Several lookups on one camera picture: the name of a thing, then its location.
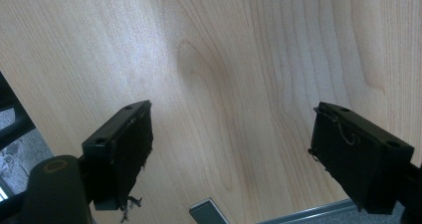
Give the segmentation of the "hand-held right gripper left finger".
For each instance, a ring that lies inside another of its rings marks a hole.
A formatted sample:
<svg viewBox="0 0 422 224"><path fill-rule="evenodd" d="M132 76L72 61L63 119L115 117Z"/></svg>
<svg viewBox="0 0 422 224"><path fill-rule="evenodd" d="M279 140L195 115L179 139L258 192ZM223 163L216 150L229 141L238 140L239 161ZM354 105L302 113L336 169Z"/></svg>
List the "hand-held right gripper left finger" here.
<svg viewBox="0 0 422 224"><path fill-rule="evenodd" d="M127 206L152 152L151 107L151 101L123 107L83 142L83 178L97 210Z"/></svg>

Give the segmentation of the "metal floor rail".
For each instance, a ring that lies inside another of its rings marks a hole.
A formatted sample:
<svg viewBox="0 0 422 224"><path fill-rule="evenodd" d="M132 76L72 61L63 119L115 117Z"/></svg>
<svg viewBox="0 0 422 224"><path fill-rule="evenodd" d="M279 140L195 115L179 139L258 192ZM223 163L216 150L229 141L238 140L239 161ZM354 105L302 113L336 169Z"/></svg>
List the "metal floor rail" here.
<svg viewBox="0 0 422 224"><path fill-rule="evenodd" d="M355 204L350 199L340 200L322 206L299 211L282 217L258 222L257 224L301 224L319 220L333 220L345 213L356 210Z"/></svg>

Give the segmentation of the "grey table foot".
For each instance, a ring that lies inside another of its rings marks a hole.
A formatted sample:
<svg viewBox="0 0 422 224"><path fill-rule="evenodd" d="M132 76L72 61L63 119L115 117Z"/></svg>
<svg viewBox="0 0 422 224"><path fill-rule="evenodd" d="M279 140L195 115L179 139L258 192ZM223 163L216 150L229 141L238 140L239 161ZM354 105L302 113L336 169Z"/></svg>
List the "grey table foot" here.
<svg viewBox="0 0 422 224"><path fill-rule="evenodd" d="M189 214L196 224L230 224L211 197L193 204Z"/></svg>

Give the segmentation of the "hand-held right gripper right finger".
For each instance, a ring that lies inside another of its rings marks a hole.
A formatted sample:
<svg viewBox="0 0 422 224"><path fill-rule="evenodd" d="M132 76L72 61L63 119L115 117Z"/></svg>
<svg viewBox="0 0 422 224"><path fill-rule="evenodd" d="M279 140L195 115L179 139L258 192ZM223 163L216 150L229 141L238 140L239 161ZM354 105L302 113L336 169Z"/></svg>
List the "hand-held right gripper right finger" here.
<svg viewBox="0 0 422 224"><path fill-rule="evenodd" d="M349 109L320 103L309 154L359 209L389 214L397 202L415 210L414 147Z"/></svg>

